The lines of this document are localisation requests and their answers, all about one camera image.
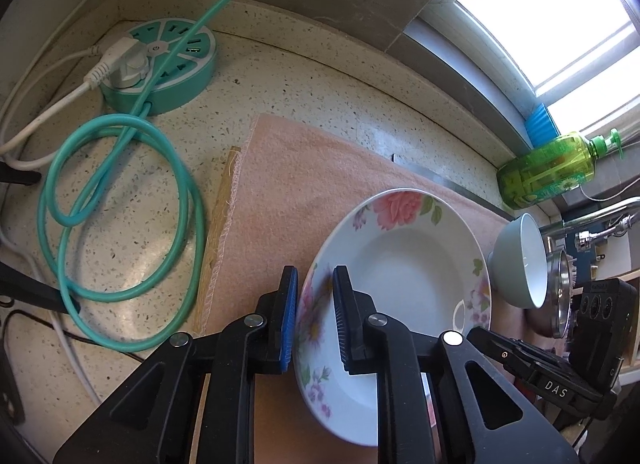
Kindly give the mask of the white floral rimmed plate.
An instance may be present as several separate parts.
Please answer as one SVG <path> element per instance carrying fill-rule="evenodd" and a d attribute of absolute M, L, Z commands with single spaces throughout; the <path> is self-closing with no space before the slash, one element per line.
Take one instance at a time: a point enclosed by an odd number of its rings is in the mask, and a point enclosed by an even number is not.
<path fill-rule="evenodd" d="M 417 189 L 378 193 L 353 209 L 318 251 L 300 294 L 294 366 L 311 413 L 333 435 L 360 446 L 378 439 L 376 380 L 349 375 L 341 360 L 332 299 L 335 267 L 376 309 L 430 336 L 488 327 L 491 290 L 480 245 L 460 215 Z"/>

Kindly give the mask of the chrome kitchen faucet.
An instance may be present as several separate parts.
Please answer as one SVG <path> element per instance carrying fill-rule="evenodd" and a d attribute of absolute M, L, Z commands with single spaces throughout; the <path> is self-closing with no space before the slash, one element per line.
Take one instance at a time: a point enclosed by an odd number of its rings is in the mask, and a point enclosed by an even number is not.
<path fill-rule="evenodd" d="M 624 236 L 639 222 L 639 202 L 638 196 L 629 197 L 588 215 L 545 225 L 540 233 L 544 239 L 551 239 L 552 242 L 574 235 L 575 249 L 583 253 L 612 236 Z"/>

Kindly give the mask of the stainless steel bowl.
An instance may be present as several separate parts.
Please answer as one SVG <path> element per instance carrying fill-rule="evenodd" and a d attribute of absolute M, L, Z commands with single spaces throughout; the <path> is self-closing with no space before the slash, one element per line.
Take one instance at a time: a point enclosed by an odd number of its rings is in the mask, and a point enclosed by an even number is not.
<path fill-rule="evenodd" d="M 562 338 L 570 324 L 570 303 L 576 281 L 573 258 L 564 249 L 547 256 L 548 284 L 544 304 L 525 311 L 529 327 L 547 338 Z"/>

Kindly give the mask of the pale green ceramic bowl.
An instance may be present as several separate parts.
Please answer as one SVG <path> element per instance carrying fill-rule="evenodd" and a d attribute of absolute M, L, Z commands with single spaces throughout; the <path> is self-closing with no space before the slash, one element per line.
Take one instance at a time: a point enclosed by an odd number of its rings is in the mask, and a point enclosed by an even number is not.
<path fill-rule="evenodd" d="M 547 255 L 538 224 L 529 213 L 509 222 L 488 257 L 491 283 L 513 307 L 538 309 L 547 295 Z"/>

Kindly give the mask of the green dish soap bottle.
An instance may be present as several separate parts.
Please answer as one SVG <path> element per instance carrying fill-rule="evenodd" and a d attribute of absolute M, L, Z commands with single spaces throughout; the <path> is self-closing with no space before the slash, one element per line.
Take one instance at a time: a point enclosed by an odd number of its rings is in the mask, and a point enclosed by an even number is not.
<path fill-rule="evenodd" d="M 502 200 L 512 209 L 524 209 L 578 189 L 594 178 L 599 159 L 621 149 L 622 137 L 616 129 L 592 139 L 578 132 L 559 135 L 499 168 Z"/>

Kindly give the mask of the blue ribbed cup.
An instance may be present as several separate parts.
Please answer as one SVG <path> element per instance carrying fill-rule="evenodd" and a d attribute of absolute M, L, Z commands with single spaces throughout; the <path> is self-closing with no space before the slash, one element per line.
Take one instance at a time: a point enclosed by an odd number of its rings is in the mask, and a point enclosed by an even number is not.
<path fill-rule="evenodd" d="M 534 149 L 548 144 L 560 135 L 558 126 L 544 104 L 538 104 L 525 119 L 525 129 Z"/>

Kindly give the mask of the round teal power strip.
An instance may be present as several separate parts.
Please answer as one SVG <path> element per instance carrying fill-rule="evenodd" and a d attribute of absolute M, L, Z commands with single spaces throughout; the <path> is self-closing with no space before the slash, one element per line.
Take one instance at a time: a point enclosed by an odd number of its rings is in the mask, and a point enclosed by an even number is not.
<path fill-rule="evenodd" d="M 173 49 L 177 55 L 160 70 L 160 78 L 146 99 L 151 104 L 149 115 L 170 112 L 196 98 L 213 78 L 217 41 L 206 26 L 184 41 L 193 24 L 194 20 L 186 18 L 160 18 L 130 27 L 126 34 L 145 45 L 149 72 L 129 88 L 116 88 L 111 80 L 105 80 L 100 89 L 106 104 L 115 112 L 130 112 L 142 89 Z"/>

